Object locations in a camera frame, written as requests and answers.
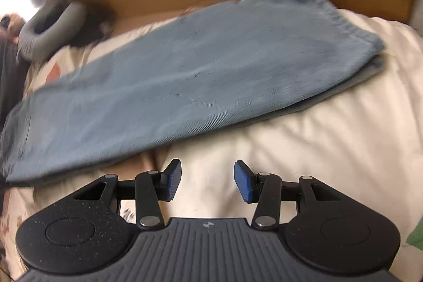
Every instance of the person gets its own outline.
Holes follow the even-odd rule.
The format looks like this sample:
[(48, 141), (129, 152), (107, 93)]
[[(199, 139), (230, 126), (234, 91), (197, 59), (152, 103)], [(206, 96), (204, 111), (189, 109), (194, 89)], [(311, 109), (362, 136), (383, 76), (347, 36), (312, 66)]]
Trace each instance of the person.
[(14, 35), (19, 34), (19, 25), (13, 19), (14, 16), (11, 18), (13, 33), (7, 32), (4, 27), (0, 29), (0, 133), (8, 114), (22, 100), (30, 67), (30, 62), (17, 59), (18, 46), (14, 42)]
[(2, 35), (16, 41), (25, 25), (25, 20), (16, 13), (4, 15), (0, 21)]

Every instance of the logo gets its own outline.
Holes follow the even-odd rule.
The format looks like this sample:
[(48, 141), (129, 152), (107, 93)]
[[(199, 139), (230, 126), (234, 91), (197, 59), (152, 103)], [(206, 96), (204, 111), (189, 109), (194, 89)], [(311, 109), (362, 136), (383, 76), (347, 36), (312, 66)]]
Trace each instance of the logo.
[(213, 227), (213, 226), (214, 226), (214, 223), (213, 223), (213, 222), (208, 221), (208, 222), (205, 222), (205, 223), (203, 224), (203, 226), (204, 226), (204, 227), (206, 227), (206, 228), (210, 228), (210, 227)]

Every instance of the green object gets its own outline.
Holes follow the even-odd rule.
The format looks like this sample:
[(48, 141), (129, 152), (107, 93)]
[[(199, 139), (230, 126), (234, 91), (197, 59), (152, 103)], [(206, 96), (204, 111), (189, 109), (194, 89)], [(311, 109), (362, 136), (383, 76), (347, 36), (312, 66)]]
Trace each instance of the green object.
[(423, 251), (423, 219), (407, 238), (407, 243)]

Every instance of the denim fabric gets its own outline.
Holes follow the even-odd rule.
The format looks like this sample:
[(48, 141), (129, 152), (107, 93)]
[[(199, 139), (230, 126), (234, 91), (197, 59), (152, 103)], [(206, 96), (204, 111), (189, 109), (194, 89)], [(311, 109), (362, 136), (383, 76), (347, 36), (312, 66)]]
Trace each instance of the denim fabric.
[(37, 184), (301, 110), (380, 71), (382, 49), (378, 36), (343, 19), (328, 0), (220, 3), (22, 101), (2, 133), (2, 173), (14, 185)]

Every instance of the white bedsheet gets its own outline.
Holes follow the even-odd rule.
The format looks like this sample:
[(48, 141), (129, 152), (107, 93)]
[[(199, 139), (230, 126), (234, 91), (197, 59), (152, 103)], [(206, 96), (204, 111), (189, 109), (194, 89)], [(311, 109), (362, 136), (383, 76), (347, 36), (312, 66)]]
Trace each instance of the white bedsheet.
[[(182, 181), (174, 201), (164, 204), (163, 211), (178, 217), (250, 220), (255, 205), (242, 201), (233, 181), (233, 163), (239, 159), (256, 172), (272, 172), (285, 181), (312, 175), (397, 225), (402, 241), (391, 271), (403, 282), (418, 282), (423, 276), (423, 252), (405, 240), (423, 214), (422, 39), (398, 22), (341, 12), (359, 27), (382, 37), (387, 47), (386, 71), (303, 112), (173, 144), (163, 168), (171, 159), (181, 159)], [(157, 26), (123, 34), (93, 50), (57, 53), (30, 81), (28, 92), (56, 74), (54, 66), (63, 75)], [(23, 272), (14, 246), (17, 225), (100, 174), (97, 170), (68, 178), (37, 190), (35, 198), (31, 189), (12, 190), (9, 207), (13, 212), (2, 240), (7, 240), (14, 278)], [(129, 218), (135, 213), (134, 202), (125, 202), (122, 208)], [(281, 221), (294, 215), (295, 205), (283, 203)]]

